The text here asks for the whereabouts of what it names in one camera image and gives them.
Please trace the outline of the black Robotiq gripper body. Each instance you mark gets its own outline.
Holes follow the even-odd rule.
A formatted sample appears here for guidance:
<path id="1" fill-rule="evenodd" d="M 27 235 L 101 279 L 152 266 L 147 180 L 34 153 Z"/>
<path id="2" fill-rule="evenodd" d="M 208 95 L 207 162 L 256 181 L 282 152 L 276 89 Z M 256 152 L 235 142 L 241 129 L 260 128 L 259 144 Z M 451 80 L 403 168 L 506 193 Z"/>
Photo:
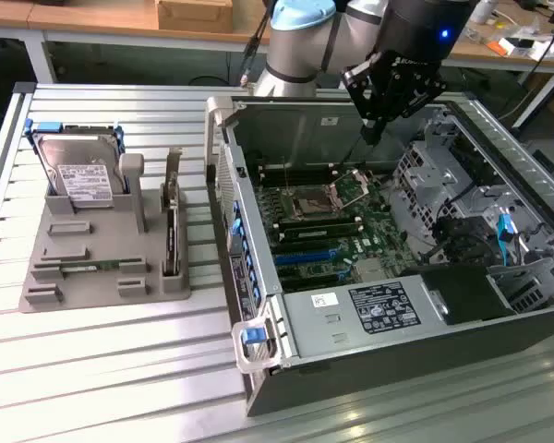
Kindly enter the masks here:
<path id="1" fill-rule="evenodd" d="M 372 90 L 436 97 L 445 89 L 440 65 L 456 44 L 475 1 L 390 1 L 372 54 Z"/>

